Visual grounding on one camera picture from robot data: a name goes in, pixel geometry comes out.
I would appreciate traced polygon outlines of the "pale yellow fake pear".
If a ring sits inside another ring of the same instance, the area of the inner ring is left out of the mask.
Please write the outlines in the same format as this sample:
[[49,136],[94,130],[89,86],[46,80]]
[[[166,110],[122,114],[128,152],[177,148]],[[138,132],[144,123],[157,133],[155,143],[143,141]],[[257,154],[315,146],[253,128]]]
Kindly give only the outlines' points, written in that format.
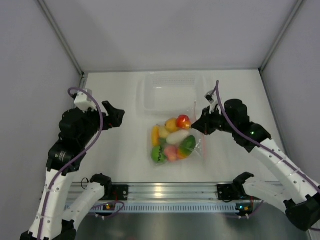
[[170,135],[170,132],[165,128],[165,126],[160,126],[158,134],[161,139],[166,139]]

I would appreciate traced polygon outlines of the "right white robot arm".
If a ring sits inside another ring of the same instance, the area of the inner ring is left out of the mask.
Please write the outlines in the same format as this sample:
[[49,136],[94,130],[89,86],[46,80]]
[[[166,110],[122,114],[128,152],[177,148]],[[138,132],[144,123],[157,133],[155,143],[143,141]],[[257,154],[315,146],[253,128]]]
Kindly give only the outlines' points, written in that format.
[[258,198],[282,211],[299,230],[311,230],[320,220],[320,185],[301,172],[260,124],[250,120],[241,100],[228,100],[224,107],[210,96],[207,101],[211,105],[203,109],[192,128],[206,136],[215,131],[230,133],[235,143],[267,167],[281,184],[275,186],[244,172],[232,181],[235,196]]

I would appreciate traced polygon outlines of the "red fake apple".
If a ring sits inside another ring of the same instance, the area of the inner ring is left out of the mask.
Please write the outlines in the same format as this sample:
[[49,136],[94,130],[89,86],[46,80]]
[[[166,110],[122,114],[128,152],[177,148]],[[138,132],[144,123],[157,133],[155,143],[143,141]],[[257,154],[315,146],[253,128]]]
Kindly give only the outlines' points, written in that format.
[[176,126],[180,129],[190,129],[192,127],[192,123],[187,115],[182,114],[176,119]]

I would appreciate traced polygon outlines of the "clear plastic perforated bin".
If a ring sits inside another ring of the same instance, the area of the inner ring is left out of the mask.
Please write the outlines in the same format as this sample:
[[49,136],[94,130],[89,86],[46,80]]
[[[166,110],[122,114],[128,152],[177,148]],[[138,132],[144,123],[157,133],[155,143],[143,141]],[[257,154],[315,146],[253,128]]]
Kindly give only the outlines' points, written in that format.
[[211,86],[199,71],[148,72],[137,85],[137,107],[149,116],[182,114],[206,103]]

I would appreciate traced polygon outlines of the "clear zip top bag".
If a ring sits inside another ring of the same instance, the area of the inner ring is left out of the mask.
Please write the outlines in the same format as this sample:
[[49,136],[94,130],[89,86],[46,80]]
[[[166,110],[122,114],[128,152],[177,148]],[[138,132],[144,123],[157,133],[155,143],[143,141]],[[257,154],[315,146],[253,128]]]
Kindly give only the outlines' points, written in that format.
[[160,121],[148,129],[147,150],[156,166],[199,164],[206,159],[204,135],[192,128],[197,120],[197,102],[191,107]]

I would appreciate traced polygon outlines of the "yellow fake banana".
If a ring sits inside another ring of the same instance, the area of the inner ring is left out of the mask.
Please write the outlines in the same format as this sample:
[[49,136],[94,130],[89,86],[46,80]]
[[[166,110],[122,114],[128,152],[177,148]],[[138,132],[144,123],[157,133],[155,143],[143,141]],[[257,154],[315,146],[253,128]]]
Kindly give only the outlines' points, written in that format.
[[155,125],[151,131],[151,142],[154,147],[158,146],[160,144],[160,142],[159,142],[159,129],[160,129],[160,126]]

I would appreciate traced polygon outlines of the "orange fake mango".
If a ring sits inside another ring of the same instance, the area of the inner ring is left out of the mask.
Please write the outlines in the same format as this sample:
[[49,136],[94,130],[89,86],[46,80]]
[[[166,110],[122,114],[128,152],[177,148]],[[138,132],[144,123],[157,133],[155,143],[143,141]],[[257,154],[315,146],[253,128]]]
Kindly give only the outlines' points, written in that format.
[[179,147],[177,149],[177,158],[179,160],[184,160],[184,159],[188,158],[192,154],[192,152],[193,152],[193,150],[190,150],[188,148]]

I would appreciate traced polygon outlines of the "green fake avocado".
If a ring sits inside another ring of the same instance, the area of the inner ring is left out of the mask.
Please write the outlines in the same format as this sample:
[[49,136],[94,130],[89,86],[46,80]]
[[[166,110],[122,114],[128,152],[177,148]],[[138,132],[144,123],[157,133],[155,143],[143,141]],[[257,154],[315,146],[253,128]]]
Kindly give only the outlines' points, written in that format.
[[188,151],[193,150],[196,147],[197,141],[194,135],[189,135],[180,144],[180,149],[185,149]]

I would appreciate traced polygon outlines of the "pink fake peach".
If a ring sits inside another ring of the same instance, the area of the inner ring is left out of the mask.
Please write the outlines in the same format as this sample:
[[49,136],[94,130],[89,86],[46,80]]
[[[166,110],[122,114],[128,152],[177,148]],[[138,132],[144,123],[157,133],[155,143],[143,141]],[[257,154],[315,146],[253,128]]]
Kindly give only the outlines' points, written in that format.
[[178,159],[178,149],[174,145],[168,145],[164,149],[164,154],[169,162],[175,162]]

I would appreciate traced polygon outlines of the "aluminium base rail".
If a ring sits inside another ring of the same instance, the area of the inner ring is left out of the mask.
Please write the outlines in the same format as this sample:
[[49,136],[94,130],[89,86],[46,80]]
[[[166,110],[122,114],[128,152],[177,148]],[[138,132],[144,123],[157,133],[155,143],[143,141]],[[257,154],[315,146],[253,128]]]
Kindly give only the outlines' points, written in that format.
[[100,201],[127,202],[216,202],[223,182],[114,182],[119,188]]

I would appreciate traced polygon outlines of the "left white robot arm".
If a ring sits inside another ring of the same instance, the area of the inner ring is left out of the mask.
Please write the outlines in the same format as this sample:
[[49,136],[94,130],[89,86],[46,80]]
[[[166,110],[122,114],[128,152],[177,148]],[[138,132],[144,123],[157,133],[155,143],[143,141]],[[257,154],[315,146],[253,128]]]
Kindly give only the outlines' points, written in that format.
[[85,147],[94,143],[102,131],[118,128],[125,111],[102,102],[105,113],[89,107],[74,108],[62,115],[58,141],[48,152],[46,180],[36,218],[22,240],[74,240],[77,230],[100,200],[118,200],[112,179],[103,174],[91,177],[84,192],[65,209],[72,182],[87,154]]

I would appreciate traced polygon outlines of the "orange fake fruit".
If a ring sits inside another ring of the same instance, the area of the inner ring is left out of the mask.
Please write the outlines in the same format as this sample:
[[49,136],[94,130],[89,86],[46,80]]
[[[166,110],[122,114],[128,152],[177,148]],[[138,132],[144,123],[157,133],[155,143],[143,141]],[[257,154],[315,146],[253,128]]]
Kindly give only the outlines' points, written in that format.
[[176,118],[168,119],[165,122],[164,127],[170,133],[174,133],[179,130],[179,128],[177,127],[177,119]]

